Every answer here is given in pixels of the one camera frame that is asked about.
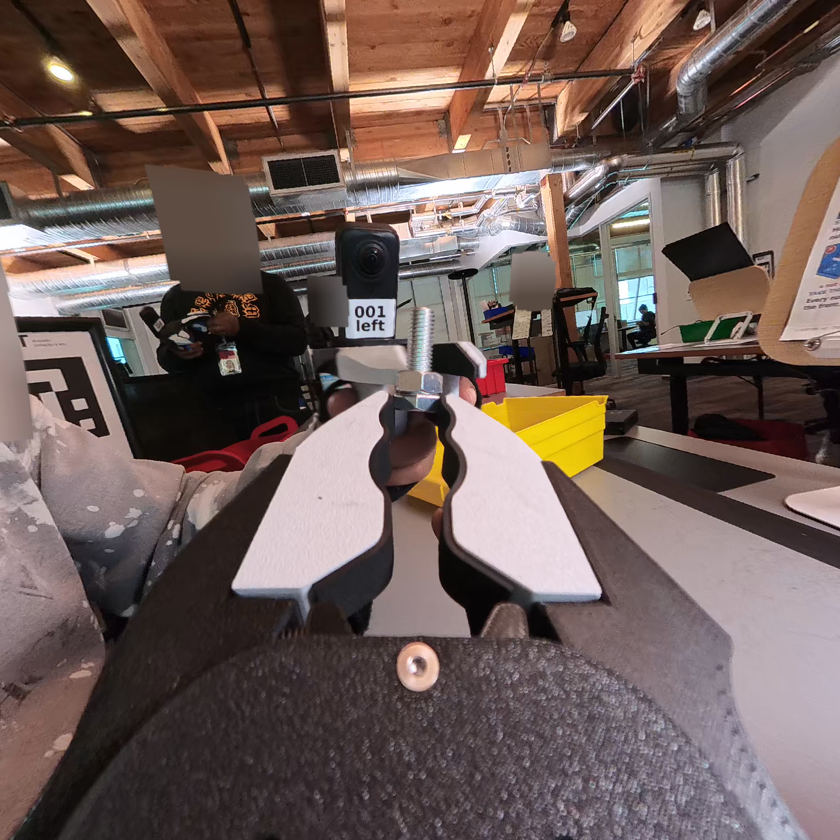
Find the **silver pipe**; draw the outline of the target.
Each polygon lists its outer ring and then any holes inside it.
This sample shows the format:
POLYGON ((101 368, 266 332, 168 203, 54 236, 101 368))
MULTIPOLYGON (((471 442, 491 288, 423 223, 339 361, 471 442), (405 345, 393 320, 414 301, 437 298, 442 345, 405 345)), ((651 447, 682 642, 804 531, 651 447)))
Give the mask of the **silver pipe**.
POLYGON ((745 150, 738 143, 705 143, 690 148, 646 154, 618 154, 598 159, 584 169, 563 195, 568 230, 593 208, 597 197, 611 187, 653 178, 726 175, 734 172, 745 150))

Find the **yellow storage bin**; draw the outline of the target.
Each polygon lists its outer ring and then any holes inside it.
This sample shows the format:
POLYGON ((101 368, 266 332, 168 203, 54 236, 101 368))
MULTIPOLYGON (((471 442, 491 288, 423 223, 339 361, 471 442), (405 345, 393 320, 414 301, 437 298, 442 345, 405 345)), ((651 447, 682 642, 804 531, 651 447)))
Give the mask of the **yellow storage bin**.
POLYGON ((603 459, 607 400, 606 395, 517 396, 481 409, 542 460, 574 477, 603 459))

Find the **black floor lamp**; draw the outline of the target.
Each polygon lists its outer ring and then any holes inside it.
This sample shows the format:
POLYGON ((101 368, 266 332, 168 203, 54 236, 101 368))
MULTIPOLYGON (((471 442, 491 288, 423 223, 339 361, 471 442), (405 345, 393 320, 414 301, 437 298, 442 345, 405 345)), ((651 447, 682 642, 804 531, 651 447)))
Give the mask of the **black floor lamp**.
POLYGON ((476 332, 471 311, 469 279, 474 277, 476 274, 478 274, 478 269, 475 268, 457 269, 456 271, 448 274, 449 280, 458 285, 460 302, 463 304, 464 321, 469 332, 469 341, 475 346, 477 346, 476 332))

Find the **black office chair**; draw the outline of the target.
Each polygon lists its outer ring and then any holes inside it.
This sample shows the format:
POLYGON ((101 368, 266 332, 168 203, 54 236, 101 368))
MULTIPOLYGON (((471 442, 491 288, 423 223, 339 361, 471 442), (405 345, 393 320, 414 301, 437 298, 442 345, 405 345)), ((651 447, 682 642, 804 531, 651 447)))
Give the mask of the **black office chair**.
POLYGON ((551 313, 553 316, 553 341, 557 367, 553 372, 560 389, 572 395, 579 384, 584 391, 585 382, 606 375, 606 357, 602 347, 602 336, 606 328, 607 312, 604 307, 598 311, 594 322, 597 292, 592 287, 559 288, 554 291, 551 313), (566 311, 575 315, 580 303, 590 303, 588 319, 579 339, 573 340, 567 323, 566 311))

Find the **silver air duct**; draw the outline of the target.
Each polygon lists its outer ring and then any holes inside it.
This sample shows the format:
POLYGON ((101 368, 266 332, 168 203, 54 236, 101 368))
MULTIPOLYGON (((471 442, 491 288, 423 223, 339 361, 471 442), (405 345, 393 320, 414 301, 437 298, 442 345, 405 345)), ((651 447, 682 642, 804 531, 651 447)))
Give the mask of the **silver air duct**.
MULTIPOLYGON (((271 239, 259 244, 263 270, 288 280, 335 271, 333 233, 271 239)), ((432 277, 461 267, 478 250, 478 237, 436 235, 401 242, 400 278, 432 277)), ((173 285, 164 254, 117 259, 87 266, 45 269, 7 278, 18 300, 52 298, 73 313, 157 301, 173 285)))
MULTIPOLYGON (((342 161, 344 190, 286 196, 269 194, 263 167, 238 179, 248 187, 255 218, 270 218, 425 203, 527 186, 545 174, 583 172, 601 158, 599 152, 525 144, 401 161, 342 161)), ((45 198, 17 197, 2 183, 4 253, 151 235, 159 227, 148 180, 45 198)))
POLYGON ((739 2, 679 65, 679 126, 724 123, 838 56, 839 2, 739 2))

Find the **red bag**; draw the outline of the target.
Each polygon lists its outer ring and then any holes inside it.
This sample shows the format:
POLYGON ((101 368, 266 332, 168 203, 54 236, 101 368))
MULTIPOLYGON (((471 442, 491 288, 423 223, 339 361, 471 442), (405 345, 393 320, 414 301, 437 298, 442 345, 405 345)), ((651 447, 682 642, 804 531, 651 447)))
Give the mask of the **red bag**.
POLYGON ((236 472, 245 468, 250 456, 260 447, 281 443, 299 430, 298 423, 290 416, 279 416, 257 426, 246 440, 222 449, 206 450, 201 453, 177 458, 173 464, 182 466, 187 473, 236 472))
POLYGON ((767 455, 809 459, 805 428, 798 423, 705 414, 696 419, 688 435, 767 455))

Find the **person's left forearm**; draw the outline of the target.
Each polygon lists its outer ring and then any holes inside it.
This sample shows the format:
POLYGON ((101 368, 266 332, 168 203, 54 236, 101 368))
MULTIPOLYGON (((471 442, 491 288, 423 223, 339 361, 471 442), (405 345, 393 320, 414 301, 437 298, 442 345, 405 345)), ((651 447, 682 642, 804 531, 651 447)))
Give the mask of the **person's left forearm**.
POLYGON ((281 455, 293 455, 317 426, 263 445, 235 472, 186 472, 138 459, 56 418, 29 398, 39 435, 38 488, 91 604, 129 618, 175 556, 281 455))

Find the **silver hex bolt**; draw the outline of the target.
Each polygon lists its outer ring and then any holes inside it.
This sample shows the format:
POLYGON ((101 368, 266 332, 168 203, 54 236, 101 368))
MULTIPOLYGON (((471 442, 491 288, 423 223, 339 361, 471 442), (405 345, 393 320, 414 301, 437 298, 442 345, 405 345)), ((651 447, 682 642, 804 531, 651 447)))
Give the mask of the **silver hex bolt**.
MULTIPOLYGON (((435 315, 431 308, 418 307, 412 311, 406 346, 408 370, 433 371, 434 323, 435 315)), ((406 413, 431 413, 442 394, 438 396, 426 394, 404 396, 396 394, 395 387, 395 410, 406 413)))

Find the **wooden support post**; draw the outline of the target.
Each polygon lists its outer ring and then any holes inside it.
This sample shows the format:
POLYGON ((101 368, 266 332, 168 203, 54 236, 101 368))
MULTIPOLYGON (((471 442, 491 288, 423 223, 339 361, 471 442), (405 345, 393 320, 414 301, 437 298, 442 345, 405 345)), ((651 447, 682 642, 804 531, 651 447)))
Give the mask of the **wooden support post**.
POLYGON ((540 196, 547 229, 549 253, 554 265, 555 287, 572 288, 568 228, 565 219, 564 185, 562 174, 546 174, 540 182, 540 196))

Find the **white stand base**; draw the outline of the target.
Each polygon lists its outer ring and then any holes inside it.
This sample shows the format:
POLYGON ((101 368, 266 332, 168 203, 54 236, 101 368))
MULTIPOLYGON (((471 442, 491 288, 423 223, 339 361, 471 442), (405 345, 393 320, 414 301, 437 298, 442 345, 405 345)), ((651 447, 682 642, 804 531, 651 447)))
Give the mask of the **white stand base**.
POLYGON ((784 499, 785 506, 806 518, 839 530, 839 486, 796 493, 784 499))

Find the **office desk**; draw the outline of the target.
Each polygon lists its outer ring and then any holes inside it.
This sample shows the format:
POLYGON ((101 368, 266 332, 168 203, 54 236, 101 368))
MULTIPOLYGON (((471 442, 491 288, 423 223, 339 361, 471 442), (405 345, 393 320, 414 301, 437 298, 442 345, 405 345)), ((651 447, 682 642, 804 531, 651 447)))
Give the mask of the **office desk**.
POLYGON ((669 379, 671 431, 688 435, 690 411, 688 379, 730 376, 749 382, 757 393, 758 418, 764 420, 763 368, 768 357, 756 339, 709 343, 673 343, 609 353, 610 361, 634 360, 641 375, 662 375, 669 379))

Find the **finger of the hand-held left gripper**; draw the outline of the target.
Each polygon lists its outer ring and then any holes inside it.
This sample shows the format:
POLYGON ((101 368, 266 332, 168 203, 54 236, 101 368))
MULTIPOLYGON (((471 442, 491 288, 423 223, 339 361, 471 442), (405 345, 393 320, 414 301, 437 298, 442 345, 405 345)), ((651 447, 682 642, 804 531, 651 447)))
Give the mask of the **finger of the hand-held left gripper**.
POLYGON ((336 353, 337 376, 345 382, 396 385, 399 374, 406 370, 406 346, 402 344, 349 346, 336 353))
POLYGON ((470 342, 436 343, 434 372, 477 381, 487 376, 487 358, 470 342))

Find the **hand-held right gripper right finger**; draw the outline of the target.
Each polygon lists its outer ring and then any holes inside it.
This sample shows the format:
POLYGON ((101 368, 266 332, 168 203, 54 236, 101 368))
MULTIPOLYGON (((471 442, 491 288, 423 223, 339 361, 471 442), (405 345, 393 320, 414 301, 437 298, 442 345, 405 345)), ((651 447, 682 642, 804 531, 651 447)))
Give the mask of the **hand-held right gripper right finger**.
POLYGON ((479 631, 498 604, 597 602, 602 585, 553 479, 566 479, 517 435, 455 393, 438 409, 444 502, 438 577, 479 631))

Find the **beige panel stand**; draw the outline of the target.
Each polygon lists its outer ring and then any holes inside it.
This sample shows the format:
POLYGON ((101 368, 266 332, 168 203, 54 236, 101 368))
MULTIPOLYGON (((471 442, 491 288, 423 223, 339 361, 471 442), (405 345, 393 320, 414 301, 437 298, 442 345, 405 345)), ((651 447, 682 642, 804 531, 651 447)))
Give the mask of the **beige panel stand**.
POLYGON ((801 368, 828 368, 839 365, 838 338, 821 340, 816 350, 808 350, 805 340, 782 340, 781 336, 795 304, 805 274, 807 260, 816 242, 839 176, 839 140, 822 154, 809 176, 793 216, 782 255, 758 328, 758 342, 764 355, 773 361, 801 368))

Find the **ceiling vent grille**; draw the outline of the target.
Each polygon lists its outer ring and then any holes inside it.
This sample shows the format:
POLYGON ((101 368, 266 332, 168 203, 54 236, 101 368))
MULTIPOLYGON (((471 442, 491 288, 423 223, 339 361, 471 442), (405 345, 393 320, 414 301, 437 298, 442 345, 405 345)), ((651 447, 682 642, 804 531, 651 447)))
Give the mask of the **ceiling vent grille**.
POLYGON ((265 155, 261 163, 271 196, 346 188, 338 150, 265 155))

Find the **black ceiling pipe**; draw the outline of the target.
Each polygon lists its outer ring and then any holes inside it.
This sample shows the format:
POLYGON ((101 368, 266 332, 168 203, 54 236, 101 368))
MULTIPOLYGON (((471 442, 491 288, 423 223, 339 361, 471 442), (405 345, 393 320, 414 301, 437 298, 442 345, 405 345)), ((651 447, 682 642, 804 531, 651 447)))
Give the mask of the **black ceiling pipe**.
POLYGON ((603 79, 617 79, 630 77, 633 68, 575 70, 564 73, 549 74, 547 76, 518 75, 491 77, 475 80, 460 80, 446 83, 436 83, 419 86, 399 86, 390 88, 373 88, 357 91, 333 91, 308 93, 296 96, 262 97, 243 100, 207 101, 176 106, 160 106, 155 108, 126 108, 108 111, 74 111, 55 114, 39 114, 34 117, 2 117, 2 130, 20 132, 27 129, 47 127, 61 127, 91 122, 117 122, 120 120, 150 119, 157 117, 175 118, 193 116, 202 113, 231 112, 250 109, 273 109, 289 107, 299 104, 322 104, 335 102, 351 102, 352 100, 366 100, 379 98, 398 98, 408 96, 424 96, 432 93, 462 92, 462 91, 490 91, 494 88, 509 88, 517 86, 546 86, 554 83, 590 81, 603 79))

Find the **black panel wooden stand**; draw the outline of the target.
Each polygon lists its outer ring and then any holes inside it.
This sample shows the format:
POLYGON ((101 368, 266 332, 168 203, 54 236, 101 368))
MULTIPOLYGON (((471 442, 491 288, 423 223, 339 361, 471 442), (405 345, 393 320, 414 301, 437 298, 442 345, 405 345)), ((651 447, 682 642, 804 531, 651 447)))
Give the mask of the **black panel wooden stand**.
POLYGON ((663 248, 663 255, 688 278, 688 297, 696 311, 693 322, 761 316, 770 276, 754 263, 728 223, 675 241, 663 248))

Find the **person's left hand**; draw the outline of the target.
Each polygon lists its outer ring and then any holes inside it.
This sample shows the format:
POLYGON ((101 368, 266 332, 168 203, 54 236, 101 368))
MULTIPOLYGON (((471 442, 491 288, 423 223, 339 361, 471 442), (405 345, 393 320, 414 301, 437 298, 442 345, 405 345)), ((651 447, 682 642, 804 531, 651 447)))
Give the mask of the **person's left hand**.
MULTIPOLYGON (((461 377, 458 393, 462 400, 475 406, 480 393, 475 384, 461 377)), ((327 415, 332 418, 349 410, 359 401, 352 385, 341 385, 326 405, 327 415)), ((388 487, 407 487, 426 477, 433 466, 437 446, 437 430, 431 413, 407 413, 404 430, 392 438, 390 460, 392 473, 388 487)))

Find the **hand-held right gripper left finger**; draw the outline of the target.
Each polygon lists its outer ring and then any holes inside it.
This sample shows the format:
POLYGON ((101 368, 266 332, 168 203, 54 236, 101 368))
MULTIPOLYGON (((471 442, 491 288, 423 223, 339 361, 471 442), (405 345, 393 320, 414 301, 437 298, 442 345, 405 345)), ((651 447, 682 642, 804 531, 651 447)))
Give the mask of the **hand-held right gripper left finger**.
POLYGON ((393 573, 392 396, 374 392, 312 432, 291 457, 232 588, 243 597, 362 611, 393 573))

